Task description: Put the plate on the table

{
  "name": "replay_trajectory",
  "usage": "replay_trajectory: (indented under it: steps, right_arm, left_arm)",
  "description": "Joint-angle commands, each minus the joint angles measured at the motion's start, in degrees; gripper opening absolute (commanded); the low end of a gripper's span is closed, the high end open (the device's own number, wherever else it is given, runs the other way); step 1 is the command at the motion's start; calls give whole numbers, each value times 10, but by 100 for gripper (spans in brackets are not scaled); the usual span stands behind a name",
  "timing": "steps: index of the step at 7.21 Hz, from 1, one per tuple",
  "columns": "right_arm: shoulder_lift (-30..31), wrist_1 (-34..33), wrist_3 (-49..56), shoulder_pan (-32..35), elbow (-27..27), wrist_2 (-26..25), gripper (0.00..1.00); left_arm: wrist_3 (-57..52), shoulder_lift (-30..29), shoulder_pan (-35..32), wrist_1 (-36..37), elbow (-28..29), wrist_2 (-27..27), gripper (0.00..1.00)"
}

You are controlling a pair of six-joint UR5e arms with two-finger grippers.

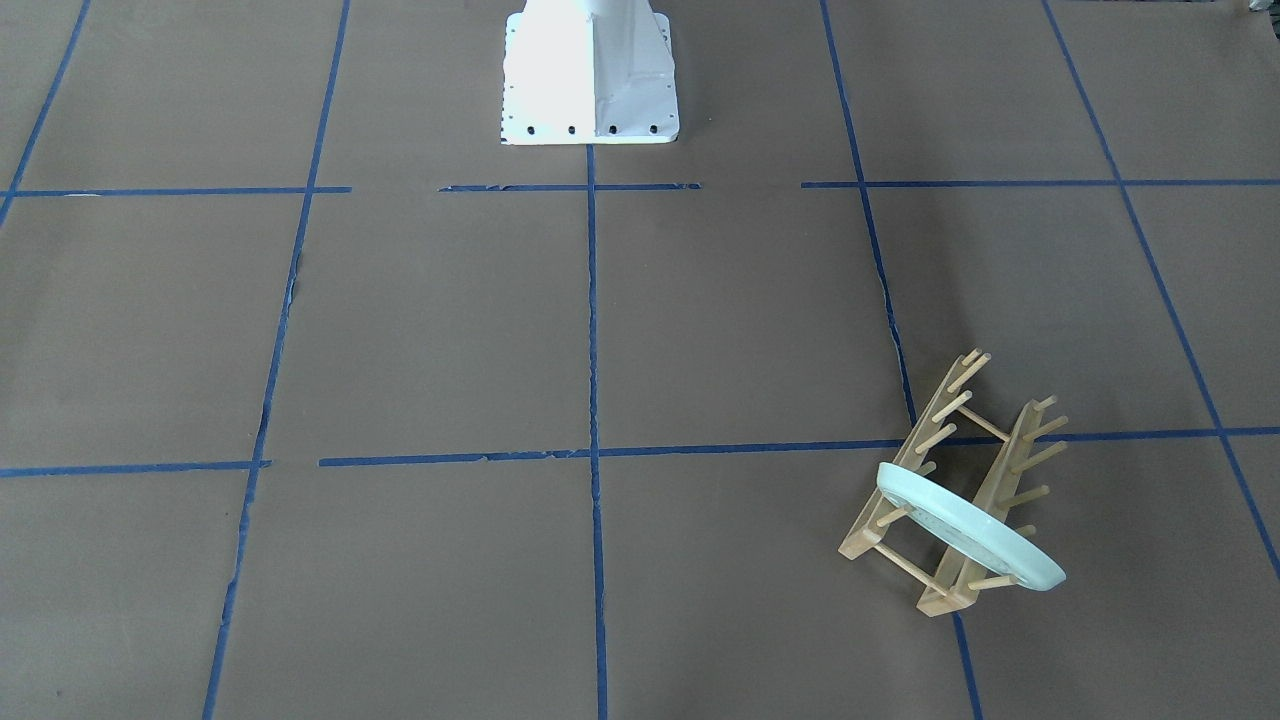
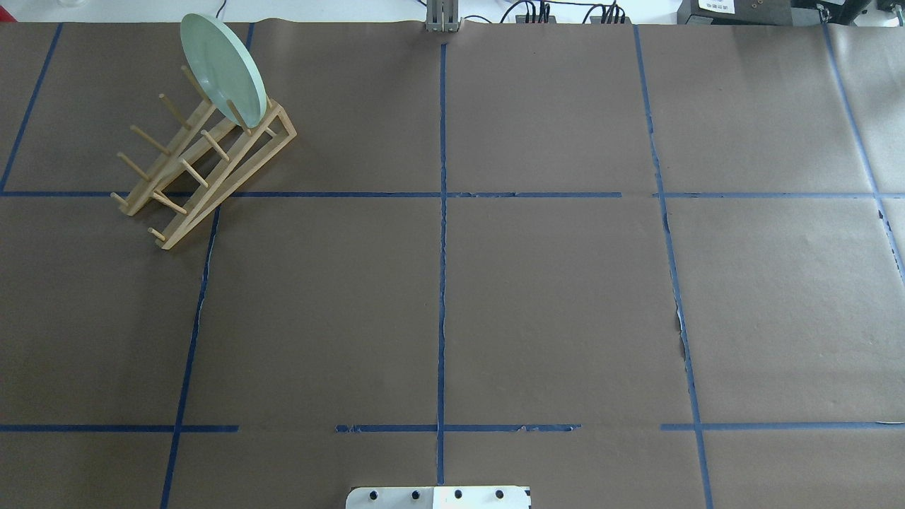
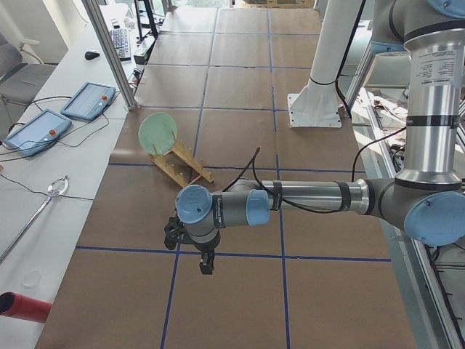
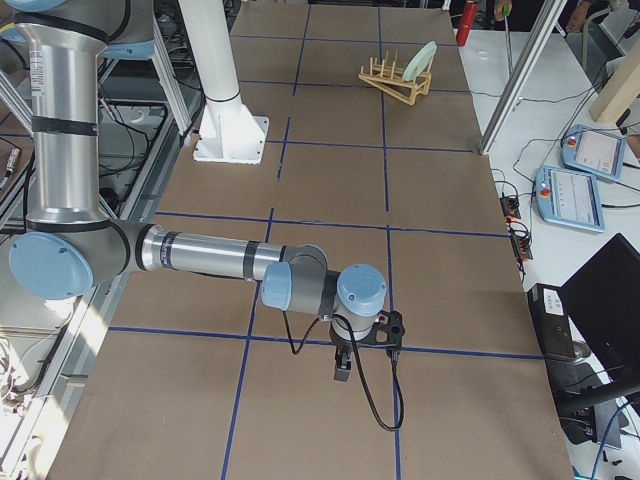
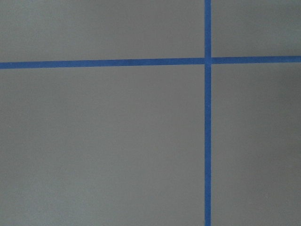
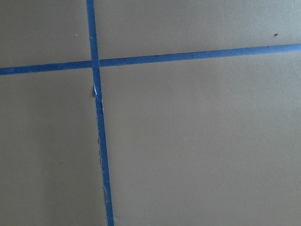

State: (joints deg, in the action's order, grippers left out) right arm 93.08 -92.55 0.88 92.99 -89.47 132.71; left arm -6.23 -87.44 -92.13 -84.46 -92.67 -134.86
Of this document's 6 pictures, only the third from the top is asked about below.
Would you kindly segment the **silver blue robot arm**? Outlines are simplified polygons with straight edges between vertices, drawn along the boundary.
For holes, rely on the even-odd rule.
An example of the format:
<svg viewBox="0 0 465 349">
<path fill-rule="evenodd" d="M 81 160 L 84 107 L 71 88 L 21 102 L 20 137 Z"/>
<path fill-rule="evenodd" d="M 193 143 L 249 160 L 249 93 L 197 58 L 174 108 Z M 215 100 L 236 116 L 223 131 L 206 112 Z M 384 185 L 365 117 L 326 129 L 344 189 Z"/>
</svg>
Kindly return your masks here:
<svg viewBox="0 0 465 349">
<path fill-rule="evenodd" d="M 314 214 L 354 211 L 387 221 L 430 246 L 464 235 L 464 195 L 453 170 L 464 72 L 462 1 L 377 1 L 371 41 L 412 58 L 405 160 L 392 179 L 281 182 L 237 179 L 224 190 L 183 188 L 164 231 L 167 249 L 189 244 L 201 253 L 204 274 L 214 270 L 220 230 L 266 224 L 273 211 Z"/>
</svg>

